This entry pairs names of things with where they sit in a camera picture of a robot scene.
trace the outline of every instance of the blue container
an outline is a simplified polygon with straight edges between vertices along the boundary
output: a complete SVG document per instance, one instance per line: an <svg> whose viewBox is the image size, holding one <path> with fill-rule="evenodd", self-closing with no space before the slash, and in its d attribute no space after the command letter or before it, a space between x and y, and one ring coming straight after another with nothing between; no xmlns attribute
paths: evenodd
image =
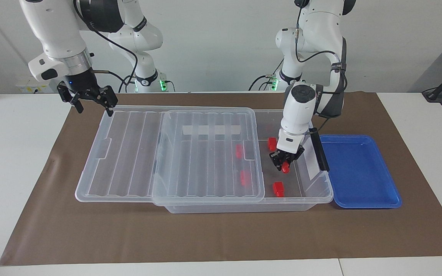
<svg viewBox="0 0 442 276"><path fill-rule="evenodd" d="M342 208L387 209L402 199L373 138L321 135L334 200Z"/></svg>

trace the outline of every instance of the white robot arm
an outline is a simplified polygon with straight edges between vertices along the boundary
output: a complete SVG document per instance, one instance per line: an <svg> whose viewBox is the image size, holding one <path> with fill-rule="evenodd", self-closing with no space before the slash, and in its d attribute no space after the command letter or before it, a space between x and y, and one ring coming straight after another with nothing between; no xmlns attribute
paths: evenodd
<svg viewBox="0 0 442 276"><path fill-rule="evenodd" d="M80 29L118 33L120 39L116 43L137 53L137 78L149 82L146 85L141 82L141 87L146 88L140 91L165 90L151 56L143 52L159 48L163 37L156 27L147 22L137 0L19 1L44 49L43 54L28 63L30 72L38 81L63 77L65 81L58 86L61 99L74 105L79 113L83 110L79 99L103 105L110 116L113 113L110 108L117 104L112 87L102 88L97 84L91 55L79 34ZM127 57L135 65L134 55L127 53Z"/></svg>
<svg viewBox="0 0 442 276"><path fill-rule="evenodd" d="M339 23L354 3L355 0L295 0L300 7L298 28L284 28L276 36L277 47L284 54L284 64L277 72L277 89L286 89L277 151L270 154L279 170L289 168L304 151L301 143L311 133L309 122L314 114L329 119L341 113L347 86L347 51ZM299 53L324 54L328 58L329 86L301 80L305 62L316 54L302 60Z"/></svg>

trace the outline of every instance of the clear plastic lid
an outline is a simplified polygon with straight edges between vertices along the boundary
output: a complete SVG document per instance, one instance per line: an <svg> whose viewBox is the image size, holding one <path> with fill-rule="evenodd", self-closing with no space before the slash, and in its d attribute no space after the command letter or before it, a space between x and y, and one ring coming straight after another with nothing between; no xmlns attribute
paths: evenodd
<svg viewBox="0 0 442 276"><path fill-rule="evenodd" d="M172 108L119 105L112 117L104 113L76 188L76 199L151 202L161 118Z"/></svg>
<svg viewBox="0 0 442 276"><path fill-rule="evenodd" d="M153 203L243 204L264 196L253 110L171 110L163 115Z"/></svg>

